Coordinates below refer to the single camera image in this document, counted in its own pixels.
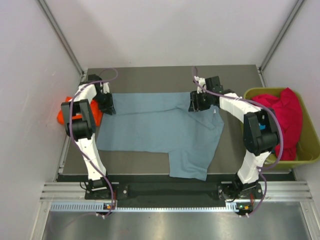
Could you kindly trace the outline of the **light blue t shirt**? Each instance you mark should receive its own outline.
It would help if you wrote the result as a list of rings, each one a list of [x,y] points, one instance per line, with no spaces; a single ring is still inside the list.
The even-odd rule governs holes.
[[[219,109],[190,112],[190,94],[115,93],[115,115],[105,114],[100,151],[167,153],[173,178],[207,179],[224,122]]]

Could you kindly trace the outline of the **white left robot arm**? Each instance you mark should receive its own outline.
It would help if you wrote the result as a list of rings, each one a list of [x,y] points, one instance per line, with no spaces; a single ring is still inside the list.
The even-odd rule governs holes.
[[[113,96],[109,83],[96,74],[90,74],[80,83],[74,97],[61,104],[60,119],[66,134],[80,151],[88,172],[88,192],[97,192],[109,198],[114,191],[108,181],[107,170],[102,164],[96,145],[96,129],[103,114],[114,115]]]

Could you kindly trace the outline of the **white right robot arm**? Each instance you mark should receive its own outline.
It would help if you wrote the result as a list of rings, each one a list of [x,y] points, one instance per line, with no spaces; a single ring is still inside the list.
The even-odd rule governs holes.
[[[275,113],[270,108],[238,96],[232,90],[224,89],[218,76],[202,78],[195,75],[193,82],[197,89],[190,93],[190,112],[215,106],[231,114],[243,125],[246,152],[232,187],[237,197],[245,198],[257,186],[266,159],[283,141]]]

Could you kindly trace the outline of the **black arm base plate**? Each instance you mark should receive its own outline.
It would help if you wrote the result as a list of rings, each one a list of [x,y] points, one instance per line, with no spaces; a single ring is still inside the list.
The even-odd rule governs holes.
[[[258,182],[242,184],[233,182],[195,182],[195,181],[171,181],[171,182],[120,182],[113,183],[112,189],[106,186],[103,189],[90,189],[86,185],[86,199],[100,200],[135,200],[142,197],[151,202],[150,198],[164,201],[168,197],[171,202],[173,198],[181,197],[205,197],[210,200],[235,200],[250,196],[261,195],[261,185]]]

